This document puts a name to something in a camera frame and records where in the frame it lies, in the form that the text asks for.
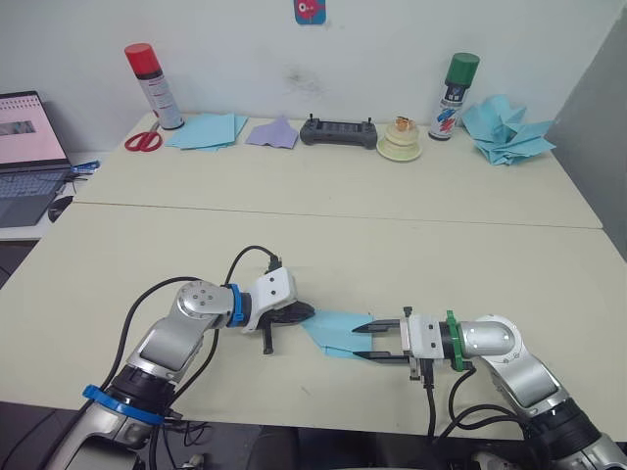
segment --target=wall stain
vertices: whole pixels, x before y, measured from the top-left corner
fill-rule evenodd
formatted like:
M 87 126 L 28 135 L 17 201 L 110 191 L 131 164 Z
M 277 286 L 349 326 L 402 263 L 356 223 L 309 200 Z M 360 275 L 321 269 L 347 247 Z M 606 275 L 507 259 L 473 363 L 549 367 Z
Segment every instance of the wall stain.
M 289 66 L 283 74 L 283 80 L 292 93 L 299 93 L 310 99 L 321 98 L 324 94 L 322 83 L 315 72 L 301 66 Z

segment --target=white table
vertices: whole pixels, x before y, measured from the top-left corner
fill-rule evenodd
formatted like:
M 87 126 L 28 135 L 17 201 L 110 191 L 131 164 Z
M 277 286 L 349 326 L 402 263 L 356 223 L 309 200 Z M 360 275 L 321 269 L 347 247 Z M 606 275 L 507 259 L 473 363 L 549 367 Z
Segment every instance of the white table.
M 141 292 L 175 275 L 221 282 L 252 243 L 279 253 L 300 298 L 318 308 L 512 319 L 599 428 L 627 440 L 627 411 L 616 405 L 627 393 L 626 268 L 598 229 L 72 204 L 0 290 L 0 400 L 79 407 Z M 265 265 L 261 255 L 243 259 L 234 281 L 245 287 Z M 128 351 L 175 290 L 138 310 Z M 176 408 L 190 419 L 425 433 L 425 394 L 405 367 L 326 357 L 300 326 L 274 337 L 275 354 L 263 356 L 259 335 L 224 331 L 214 363 Z M 438 431 L 457 377 L 436 373 Z M 504 403 L 485 370 L 458 398 Z M 518 433 L 494 425 L 457 435 Z
M 72 165 L 82 165 L 95 160 L 103 161 L 107 157 L 108 152 L 77 152 L 69 154 L 68 158 Z M 81 178 L 89 179 L 91 176 L 83 175 Z M 55 199 L 65 198 L 66 196 L 74 196 L 74 187 L 76 191 L 82 189 L 85 181 L 76 181 L 72 186 L 71 183 L 67 183 L 63 187 L 63 191 L 57 195 Z M 27 227 L 6 227 L 0 228 L 0 242 L 24 242 L 24 241 L 37 241 L 43 238 L 43 236 L 52 227 L 52 222 L 48 218 L 48 211 L 46 211 L 39 221 L 35 225 Z
M 129 133 L 147 130 L 152 115 Z M 238 144 L 216 153 L 120 145 L 77 200 L 84 203 L 600 228 L 555 157 L 490 166 L 457 129 L 449 142 L 422 131 L 422 156 L 398 164 L 362 147 L 298 142 L 294 150 Z M 300 129 L 300 122 L 292 122 Z M 384 126 L 379 125 L 382 135 Z M 173 132 L 164 132 L 168 139 Z

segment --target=paper sheet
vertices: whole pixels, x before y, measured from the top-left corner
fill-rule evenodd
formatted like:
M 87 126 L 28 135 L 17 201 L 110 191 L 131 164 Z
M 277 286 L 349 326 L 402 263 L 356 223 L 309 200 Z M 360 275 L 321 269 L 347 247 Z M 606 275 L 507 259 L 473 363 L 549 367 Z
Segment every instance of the paper sheet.
M 354 351 L 372 350 L 372 335 L 353 333 L 353 329 L 370 321 L 372 316 L 367 314 L 316 310 L 301 325 L 326 355 L 358 358 Z
M 232 144 L 246 123 L 247 117 L 203 114 L 191 117 L 166 143 L 180 149 L 215 151 Z
M 475 145 L 492 165 L 514 165 L 554 149 L 544 139 L 552 121 L 525 124 L 526 108 L 512 109 L 505 95 L 470 107 L 461 117 Z
M 270 124 L 258 125 L 246 139 L 247 144 L 294 148 L 298 131 L 290 126 L 287 117 L 281 116 Z

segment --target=green ring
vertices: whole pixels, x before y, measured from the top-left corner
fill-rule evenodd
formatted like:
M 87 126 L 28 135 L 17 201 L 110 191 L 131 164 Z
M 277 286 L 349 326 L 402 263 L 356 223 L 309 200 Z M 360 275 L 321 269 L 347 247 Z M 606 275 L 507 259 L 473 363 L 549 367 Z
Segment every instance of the green ring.
M 463 356 L 461 355 L 461 339 L 459 338 L 458 323 L 455 320 L 452 310 L 447 310 L 447 325 L 453 341 L 453 369 L 457 372 L 463 371 Z

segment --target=white wall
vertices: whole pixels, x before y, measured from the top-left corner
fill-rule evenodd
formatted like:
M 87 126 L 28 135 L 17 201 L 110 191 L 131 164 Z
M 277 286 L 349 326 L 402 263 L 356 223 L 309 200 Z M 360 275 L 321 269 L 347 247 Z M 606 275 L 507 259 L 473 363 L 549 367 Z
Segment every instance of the white wall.
M 184 111 L 429 120 L 451 55 L 469 101 L 506 93 L 553 118 L 625 0 L 0 0 L 0 92 L 40 91 L 69 150 L 116 145 L 147 104 L 122 52 L 153 44 Z

